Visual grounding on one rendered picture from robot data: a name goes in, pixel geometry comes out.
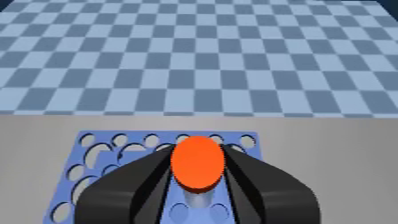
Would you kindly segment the orange-capped centrifuge tube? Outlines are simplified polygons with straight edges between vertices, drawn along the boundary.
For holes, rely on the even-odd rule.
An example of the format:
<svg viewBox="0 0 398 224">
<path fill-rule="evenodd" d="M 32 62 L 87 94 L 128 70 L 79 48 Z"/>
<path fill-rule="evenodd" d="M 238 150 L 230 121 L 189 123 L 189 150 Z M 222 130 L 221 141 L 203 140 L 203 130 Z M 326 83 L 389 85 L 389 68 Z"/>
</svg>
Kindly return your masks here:
<svg viewBox="0 0 398 224">
<path fill-rule="evenodd" d="M 206 136 L 190 136 L 171 154 L 171 171 L 194 208 L 212 204 L 214 188 L 222 179 L 226 158 L 221 145 Z"/>
</svg>

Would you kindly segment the blue perforated tube rack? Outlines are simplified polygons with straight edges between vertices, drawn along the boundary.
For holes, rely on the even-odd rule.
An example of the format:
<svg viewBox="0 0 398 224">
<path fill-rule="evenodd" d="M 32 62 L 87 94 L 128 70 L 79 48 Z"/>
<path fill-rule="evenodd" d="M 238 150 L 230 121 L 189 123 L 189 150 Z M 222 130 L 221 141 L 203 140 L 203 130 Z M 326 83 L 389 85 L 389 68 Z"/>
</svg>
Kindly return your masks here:
<svg viewBox="0 0 398 224">
<path fill-rule="evenodd" d="M 84 130 L 75 139 L 43 224 L 75 224 L 75 204 L 86 187 L 132 161 L 178 144 L 189 136 L 206 136 L 219 144 L 263 159 L 258 133 L 247 131 Z M 206 208 L 187 204 L 183 189 L 171 181 L 160 224 L 237 224 L 226 180 L 214 190 Z"/>
</svg>

